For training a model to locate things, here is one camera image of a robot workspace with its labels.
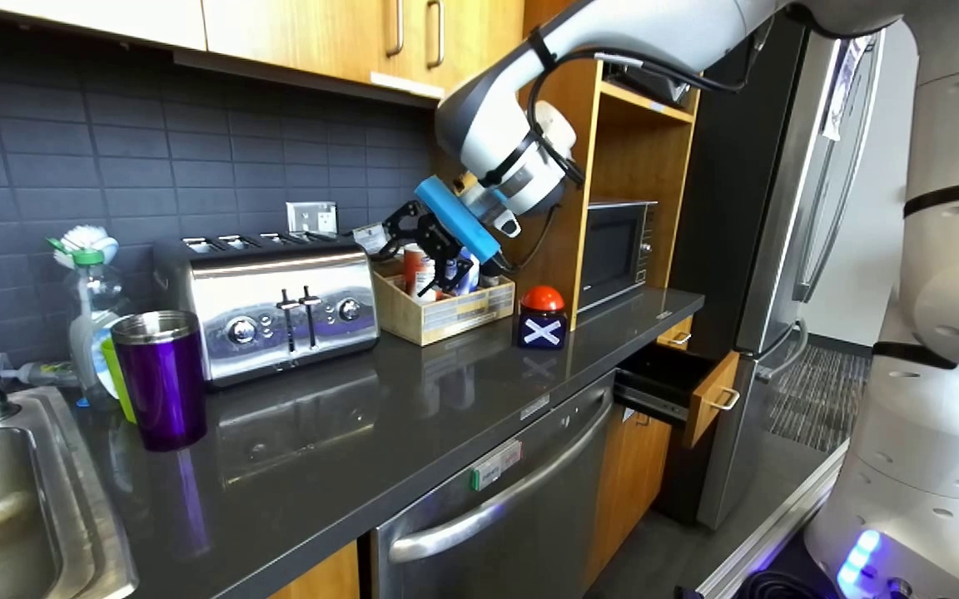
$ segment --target purple tumbler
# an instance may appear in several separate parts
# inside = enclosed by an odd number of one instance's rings
[[[143,447],[163,453],[197,443],[207,432],[197,318],[173,308],[125,317],[115,341]]]

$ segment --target dishwasher handle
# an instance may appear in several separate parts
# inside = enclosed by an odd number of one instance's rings
[[[393,539],[390,541],[390,562],[430,557],[430,556],[439,556],[439,551],[480,534],[486,526],[494,526],[500,516],[505,516],[505,510],[513,510],[513,502],[525,499],[550,474],[557,474],[562,464],[570,464],[589,447],[589,440],[602,430],[611,413],[612,413],[612,400],[611,400],[611,389],[602,389],[600,414],[574,440],[570,450],[562,450],[543,470],[537,470],[537,473],[515,478],[513,484],[505,484],[502,492],[491,496],[473,512],[457,516],[449,523],[439,523],[434,529],[423,529],[417,534]]]

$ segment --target lower cabinet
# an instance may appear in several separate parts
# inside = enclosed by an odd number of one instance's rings
[[[612,410],[605,424],[611,440],[587,556],[587,586],[600,580],[623,539],[651,512],[674,440],[668,423],[623,405]]]
[[[272,599],[361,599],[356,541],[276,588]]]

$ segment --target drawer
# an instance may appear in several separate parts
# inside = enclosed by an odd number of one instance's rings
[[[739,353],[714,361],[652,341],[620,361],[616,401],[682,424],[682,443],[696,447],[720,413],[739,405],[736,371]]]
[[[688,344],[691,344],[691,334],[693,334],[693,318],[688,317],[688,318],[674,321],[674,329],[660,333],[660,334],[656,334],[656,341],[663,341],[663,344],[674,344],[674,350],[682,350],[682,353],[688,353]]]

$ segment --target gray quartz countertop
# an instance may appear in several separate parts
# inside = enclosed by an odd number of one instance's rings
[[[579,318],[562,350],[513,344],[513,318],[209,391],[209,432],[146,453],[80,413],[128,529],[136,594],[270,594],[611,371],[704,296],[643,288]]]

